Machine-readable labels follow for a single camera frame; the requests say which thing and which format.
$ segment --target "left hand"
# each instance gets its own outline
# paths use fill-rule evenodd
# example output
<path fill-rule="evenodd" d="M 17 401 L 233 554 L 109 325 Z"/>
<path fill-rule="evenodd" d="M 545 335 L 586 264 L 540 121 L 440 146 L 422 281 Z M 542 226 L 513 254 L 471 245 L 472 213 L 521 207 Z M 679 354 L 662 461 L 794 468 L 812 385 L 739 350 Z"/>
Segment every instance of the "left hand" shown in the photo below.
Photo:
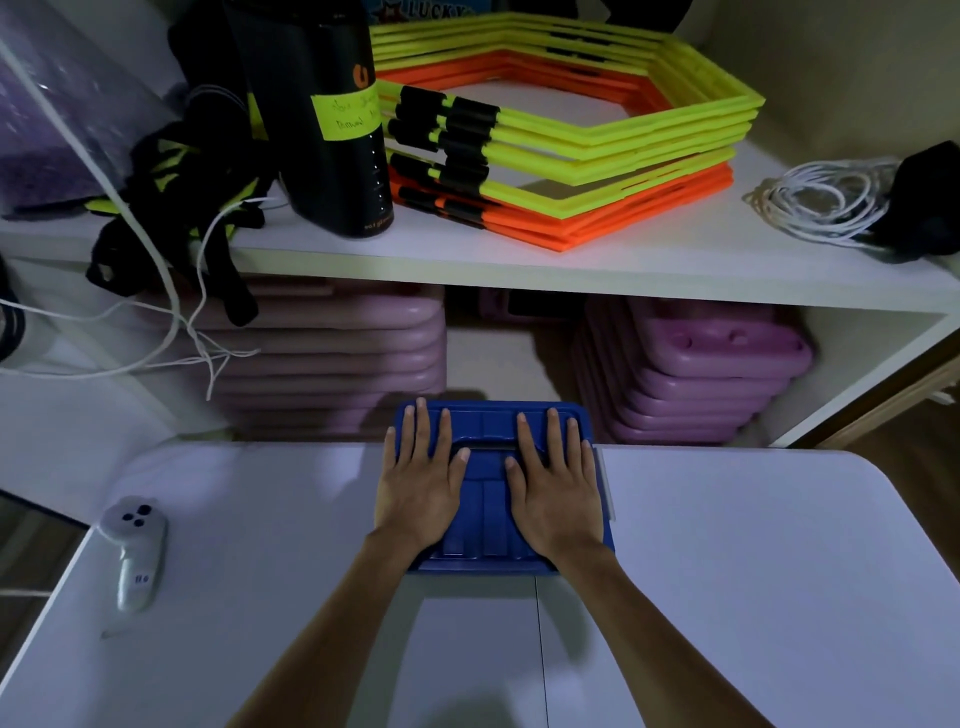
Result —
<path fill-rule="evenodd" d="M 383 443 L 383 474 L 376 487 L 373 510 L 375 533 L 396 539 L 396 546 L 409 551 L 410 561 L 428 546 L 436 544 L 449 528 L 460 507 L 460 486 L 467 472 L 470 451 L 461 449 L 450 461 L 453 434 L 450 411 L 440 416 L 440 432 L 433 457 L 430 445 L 430 416 L 426 400 L 417 400 L 417 427 L 414 407 L 403 413 L 400 456 L 395 457 L 396 430 L 387 429 Z"/>

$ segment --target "forearm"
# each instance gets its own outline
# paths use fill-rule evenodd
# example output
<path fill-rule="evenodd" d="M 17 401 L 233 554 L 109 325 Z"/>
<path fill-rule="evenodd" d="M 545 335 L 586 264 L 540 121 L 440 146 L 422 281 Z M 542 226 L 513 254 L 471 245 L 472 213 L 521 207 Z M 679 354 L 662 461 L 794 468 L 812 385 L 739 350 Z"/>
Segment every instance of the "forearm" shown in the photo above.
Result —
<path fill-rule="evenodd" d="M 630 581 L 605 546 L 572 548 L 557 567 L 603 633 L 649 728 L 770 725 Z"/>
<path fill-rule="evenodd" d="M 380 623 L 412 556 L 367 537 L 347 575 L 228 728 L 340 728 L 347 723 Z"/>

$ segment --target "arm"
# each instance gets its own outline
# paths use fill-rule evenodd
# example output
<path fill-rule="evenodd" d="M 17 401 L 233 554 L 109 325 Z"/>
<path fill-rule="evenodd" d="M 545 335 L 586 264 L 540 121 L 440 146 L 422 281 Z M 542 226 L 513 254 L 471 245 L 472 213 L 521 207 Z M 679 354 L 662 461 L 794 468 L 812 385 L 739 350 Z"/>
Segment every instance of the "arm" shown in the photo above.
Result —
<path fill-rule="evenodd" d="M 567 420 L 566 459 L 560 418 L 550 410 L 550 467 L 537 457 L 530 427 L 517 423 L 526 474 L 507 460 L 516 525 L 550 559 L 583 600 L 606 639 L 649 728 L 770 726 L 630 581 L 603 544 L 603 510 L 593 450 Z"/>
<path fill-rule="evenodd" d="M 341 728 L 403 573 L 436 544 L 460 507 L 469 450 L 450 462 L 450 413 L 444 411 L 433 458 L 427 456 L 426 402 L 407 407 L 396 458 L 391 427 L 383 446 L 373 532 L 340 586 L 247 699 L 228 728 Z"/>

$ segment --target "hand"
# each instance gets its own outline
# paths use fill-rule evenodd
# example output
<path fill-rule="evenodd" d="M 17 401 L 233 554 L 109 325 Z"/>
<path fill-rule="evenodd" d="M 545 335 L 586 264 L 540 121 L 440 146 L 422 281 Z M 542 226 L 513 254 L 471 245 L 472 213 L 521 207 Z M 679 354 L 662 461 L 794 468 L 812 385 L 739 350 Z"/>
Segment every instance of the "hand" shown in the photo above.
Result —
<path fill-rule="evenodd" d="M 389 534 L 399 548 L 410 551 L 410 562 L 428 546 L 436 544 L 460 507 L 460 486 L 467 472 L 470 451 L 461 449 L 450 461 L 453 434 L 450 411 L 440 416 L 440 432 L 433 457 L 430 446 L 430 416 L 426 400 L 417 400 L 417 433 L 414 407 L 407 405 L 400 431 L 400 456 L 396 458 L 396 430 L 387 429 L 383 443 L 383 474 L 376 487 L 374 532 Z"/>
<path fill-rule="evenodd" d="M 593 449 L 580 441 L 574 418 L 566 421 L 566 461 L 560 415 L 547 410 L 546 443 L 550 467 L 540 462 L 526 417 L 516 417 L 517 440 L 526 475 L 508 457 L 507 482 L 516 527 L 531 548 L 554 564 L 572 548 L 603 544 L 603 506 L 597 491 Z"/>

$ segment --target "white cable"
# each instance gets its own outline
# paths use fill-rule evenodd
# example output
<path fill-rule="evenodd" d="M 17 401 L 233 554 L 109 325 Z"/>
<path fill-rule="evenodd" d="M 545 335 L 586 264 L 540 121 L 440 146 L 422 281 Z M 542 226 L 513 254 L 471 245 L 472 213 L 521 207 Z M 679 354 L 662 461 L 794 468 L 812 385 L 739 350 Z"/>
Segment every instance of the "white cable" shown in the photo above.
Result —
<path fill-rule="evenodd" d="M 36 87 L 33 80 L 30 78 L 29 73 L 20 63 L 20 60 L 16 57 L 13 51 L 9 46 L 0 38 L 0 58 L 10 67 L 13 75 L 16 76 L 17 80 L 24 86 L 27 92 L 34 98 L 37 104 L 40 107 L 40 110 L 43 111 L 44 115 L 50 120 L 54 125 L 60 135 L 66 140 L 67 144 L 77 153 L 77 156 L 84 163 L 84 166 L 90 171 L 90 174 L 93 175 L 94 179 L 100 183 L 104 188 L 104 191 L 107 193 L 108 198 L 116 205 L 117 210 L 119 211 L 121 217 L 127 222 L 134 234 L 140 239 L 144 247 L 147 249 L 148 254 L 154 262 L 157 270 L 160 274 L 160 279 L 163 282 L 163 287 L 166 290 L 168 296 L 170 297 L 170 309 L 160 308 L 158 306 L 152 306 L 147 303 L 134 302 L 134 301 L 121 301 L 115 305 L 108 308 L 106 311 L 96 314 L 94 316 L 71 316 L 68 314 L 56 313 L 52 311 L 45 311 L 40 308 L 33 308 L 31 306 L 22 305 L 19 303 L 6 302 L 3 301 L 5 305 L 13 306 L 16 308 L 21 308 L 26 311 L 31 311 L 41 315 L 51 316 L 54 318 L 60 318 L 70 321 L 98 321 L 100 319 L 106 318 L 118 308 L 123 305 L 137 305 L 144 308 L 151 308 L 152 310 L 163 311 L 171 315 L 170 328 L 167 331 L 166 336 L 160 345 L 154 349 L 152 352 L 139 359 L 138 361 L 133 362 L 133 364 L 128 364 L 123 367 L 118 367 L 116 369 L 104 370 L 100 372 L 84 372 L 79 374 L 58 374 L 52 372 L 31 372 L 18 369 L 4 369 L 0 368 L 0 374 L 6 375 L 17 375 L 17 376 L 29 376 L 33 378 L 40 379 L 93 379 L 99 378 L 102 376 L 115 376 L 120 374 L 125 374 L 127 372 L 132 372 L 141 368 L 156 368 L 156 367 L 167 367 L 167 366 L 176 366 L 181 364 L 196 364 L 204 362 L 206 363 L 209 372 L 210 372 L 210 381 L 206 390 L 206 399 L 210 400 L 210 397 L 213 393 L 213 386 L 216 382 L 217 376 L 224 370 L 224 367 L 229 362 L 232 356 L 253 356 L 259 353 L 259 350 L 254 350 L 252 352 L 231 352 L 224 347 L 221 347 L 213 339 L 211 339 L 206 334 L 202 332 L 197 332 L 193 328 L 193 324 L 196 321 L 197 317 L 200 315 L 201 310 L 206 304 L 206 286 L 204 284 L 204 277 L 202 275 L 202 264 L 204 259 L 204 251 L 206 250 L 207 242 L 209 241 L 210 235 L 213 233 L 217 224 L 223 220 L 223 218 L 228 215 L 230 212 L 234 211 L 241 205 L 247 202 L 266 202 L 274 198 L 270 197 L 260 197 L 260 198 L 249 198 L 247 200 L 234 203 L 227 206 L 221 210 L 217 216 L 210 223 L 209 227 L 206 229 L 203 242 L 201 243 L 200 250 L 197 254 L 197 279 L 201 288 L 201 299 L 197 308 L 193 311 L 188 320 L 184 320 L 183 316 L 180 313 L 180 297 L 177 293 L 177 289 L 174 286 L 173 279 L 170 277 L 170 272 L 167 270 L 166 261 L 163 259 L 163 256 L 156 249 L 156 246 L 153 244 L 153 241 L 150 239 L 150 235 L 143 229 L 143 227 L 137 222 L 136 218 L 133 216 L 130 208 L 127 206 L 126 202 L 120 197 L 120 194 L 117 192 L 116 188 L 112 185 L 107 175 L 104 171 L 97 166 L 97 163 L 89 155 L 83 143 L 70 131 L 70 128 L 67 127 L 66 123 L 58 115 L 57 111 L 53 108 L 49 101 L 43 93 Z M 197 347 L 198 356 L 187 357 L 184 359 L 179 359 L 177 361 L 170 362 L 160 362 L 153 363 L 154 359 L 160 356 L 164 351 L 170 348 L 173 344 L 174 339 L 177 336 L 177 331 L 179 329 L 180 323 L 185 323 L 185 328 L 187 334 L 193 340 L 194 345 Z M 201 342 L 200 338 L 205 339 L 210 344 L 212 344 L 217 350 L 221 353 L 211 356 L 206 345 Z M 213 368 L 214 359 L 223 359 L 223 362 L 217 369 Z"/>
<path fill-rule="evenodd" d="M 755 190 L 751 204 L 770 225 L 811 243 L 883 250 L 868 242 L 887 213 L 894 158 L 815 161 Z"/>
<path fill-rule="evenodd" d="M 250 197 L 247 200 L 241 200 L 238 203 L 233 203 L 232 205 L 227 205 L 217 216 L 213 218 L 213 222 L 206 229 L 204 234 L 204 239 L 200 243 L 200 249 L 197 251 L 197 282 L 200 284 L 200 302 L 197 304 L 194 312 L 190 314 L 190 318 L 186 322 L 186 332 L 190 335 L 190 338 L 193 339 L 193 343 L 197 345 L 197 351 L 200 352 L 201 357 L 206 361 L 206 366 L 210 371 L 210 383 L 206 387 L 206 400 L 210 401 L 210 398 L 213 396 L 213 385 L 217 381 L 217 377 L 224 370 L 224 367 L 227 366 L 229 362 L 229 354 L 224 363 L 214 371 L 213 369 L 213 360 L 210 358 L 209 354 L 206 352 L 206 347 L 200 343 L 200 340 L 197 338 L 197 332 L 193 328 L 193 323 L 197 320 L 197 317 L 200 315 L 201 310 L 206 305 L 206 283 L 204 283 L 203 271 L 201 270 L 201 264 L 204 260 L 204 252 L 206 251 L 206 244 L 210 241 L 210 235 L 213 233 L 214 229 L 217 227 L 217 224 L 224 219 L 227 215 L 233 212 L 235 209 L 243 205 L 244 203 L 265 203 L 268 201 L 275 201 L 274 197 Z"/>
<path fill-rule="evenodd" d="M 3 38 L 0 38 L 0 58 L 2 58 L 7 66 L 10 67 L 13 75 L 20 82 L 20 84 L 23 85 L 24 89 L 28 94 L 30 94 L 34 101 L 36 101 L 37 105 L 40 107 L 40 110 L 43 111 L 44 116 L 50 119 L 50 123 L 54 125 L 54 128 L 58 132 L 60 132 L 60 136 L 62 136 L 66 143 L 70 145 L 71 149 L 77 153 L 77 157 L 80 158 L 80 161 L 84 163 L 84 166 L 90 171 L 90 174 L 93 175 L 93 179 L 99 182 L 104 188 L 104 191 L 107 193 L 110 201 L 116 205 L 120 216 L 123 217 L 123 219 L 127 222 L 127 225 L 130 226 L 133 234 L 135 234 L 140 239 L 140 242 L 143 243 L 143 247 L 147 249 L 147 253 L 150 255 L 151 260 L 154 262 L 154 265 L 160 274 L 160 280 L 163 282 L 163 288 L 166 290 L 167 295 L 170 296 L 170 311 L 172 314 L 170 316 L 170 328 L 167 330 L 166 336 L 163 337 L 163 341 L 160 342 L 156 349 L 148 353 L 142 359 L 134 361 L 133 364 L 128 364 L 116 369 L 107 369 L 101 372 L 89 372 L 82 375 L 73 375 L 70 376 L 70 378 L 97 379 L 103 376 L 116 376 L 125 374 L 126 372 L 132 372 L 133 370 L 138 369 L 142 365 L 151 362 L 160 356 L 163 352 L 170 348 L 170 346 L 174 343 L 174 339 L 177 338 L 177 331 L 180 328 L 180 296 L 177 295 L 177 288 L 174 286 L 173 279 L 170 277 L 170 272 L 167 270 L 167 263 L 163 259 L 163 255 L 160 254 L 160 251 L 156 249 L 154 242 L 150 239 L 150 235 L 147 234 L 147 231 L 143 229 L 143 226 L 137 222 L 137 219 L 133 216 L 133 213 L 127 206 L 127 203 L 124 202 L 123 198 L 120 197 L 120 193 L 117 192 L 116 187 L 113 186 L 113 183 L 109 180 L 104 171 L 97 166 L 97 163 L 93 160 L 93 157 L 90 156 L 80 139 L 78 139 L 74 133 L 70 131 L 70 128 L 66 125 L 66 122 L 60 118 L 57 110 L 54 109 L 53 105 L 47 100 L 47 97 L 43 95 L 43 92 L 30 78 L 30 74 L 27 72 L 27 69 L 23 67 L 20 59 L 13 53 L 7 43 L 4 42 Z M 32 376 L 40 379 L 62 378 L 62 375 L 44 375 L 43 373 L 37 372 L 29 373 L 18 369 L 0 369 L 0 374 Z"/>
<path fill-rule="evenodd" d="M 141 301 L 130 301 L 130 300 L 127 300 L 127 299 L 125 299 L 125 300 L 123 300 L 123 301 L 118 301 L 117 303 L 115 303 L 114 305 L 112 305 L 112 306 L 111 306 L 110 308 L 108 308 L 107 310 L 105 310 L 105 311 L 103 311 L 103 312 L 101 312 L 101 313 L 95 314 L 95 315 L 93 315 L 93 316 L 76 316 L 76 315 L 69 314 L 69 313 L 59 313 L 59 312 L 57 312 L 57 311 L 47 311 L 47 310 L 44 310 L 43 308 L 34 308 L 33 306 L 30 306 L 30 305 L 24 305 L 23 303 L 15 303 L 15 302 L 13 302 L 13 301 L 7 301 L 7 300 L 5 300 L 5 299 L 0 299 L 0 303 L 1 303 L 2 305 L 9 306 L 9 307 L 11 307 L 11 308 L 19 308 L 19 309 L 24 310 L 24 311 L 29 311 L 30 313 L 40 314 L 41 316 L 49 316 L 50 318 L 53 318 L 53 319 L 63 319 L 63 320 L 65 320 L 65 321 L 76 321 L 76 322 L 81 322 L 81 323 L 87 323 L 87 322 L 92 322 L 92 321 L 100 321 L 101 319 L 107 318 L 107 316 L 109 316 L 110 314 L 112 314 L 114 311 L 122 308 L 123 306 L 128 306 L 128 305 L 136 306 L 136 307 L 138 307 L 138 308 L 148 308 L 148 309 L 150 309 L 150 310 L 152 310 L 152 311 L 157 311 L 157 312 L 159 312 L 159 313 L 167 313 L 167 314 L 171 313 L 171 311 L 170 311 L 169 308 L 163 308 L 162 306 L 152 305 L 152 304 L 150 304 L 150 303 L 143 303 L 143 302 L 141 302 Z M 187 320 L 186 320 L 185 318 L 183 318 L 182 315 L 180 315 L 180 322 L 181 322 L 182 324 L 184 324 L 184 328 L 186 328 Z M 198 335 L 200 338 L 205 339 L 209 344 L 211 344 L 213 347 L 215 347 L 217 350 L 219 350 L 220 353 L 214 354 L 214 355 L 211 357 L 211 358 L 213 358 L 213 359 L 220 359 L 220 358 L 224 358 L 224 357 L 230 358 L 231 356 L 236 356 L 236 357 L 238 357 L 238 358 L 246 358 L 246 357 L 248 357 L 248 356 L 254 356 L 254 355 L 260 353 L 260 349 L 254 349 L 254 350 L 248 351 L 248 352 L 244 352 L 244 351 L 237 351 L 237 352 L 236 352 L 236 351 L 232 351 L 232 350 L 229 350 L 229 349 L 225 349 L 224 347 L 222 347 L 220 344 L 218 344 L 216 341 L 214 341 L 212 338 L 210 338 L 209 336 L 207 336 L 207 335 L 206 335 L 205 333 L 203 333 L 202 331 L 196 331 L 196 333 L 197 333 L 197 335 Z M 206 348 L 205 344 L 203 344 L 203 343 L 198 344 L 198 350 L 200 350 L 200 349 L 204 349 L 204 350 L 205 350 L 205 348 Z M 187 357 L 187 358 L 184 358 L 184 359 L 178 359 L 178 360 L 176 360 L 176 361 L 164 361 L 164 362 L 155 363 L 155 364 L 144 364 L 144 365 L 143 365 L 143 368 L 144 368 L 144 369 L 152 369 L 152 368 L 154 368 L 154 367 L 172 367 L 172 366 L 176 366 L 176 365 L 179 365 L 179 364 L 198 364 L 198 363 L 201 363 L 201 362 L 206 362 L 206 358 L 204 358 L 202 355 L 199 355 L 199 356 Z M 58 375 L 58 376 L 71 377 L 72 375 Z"/>

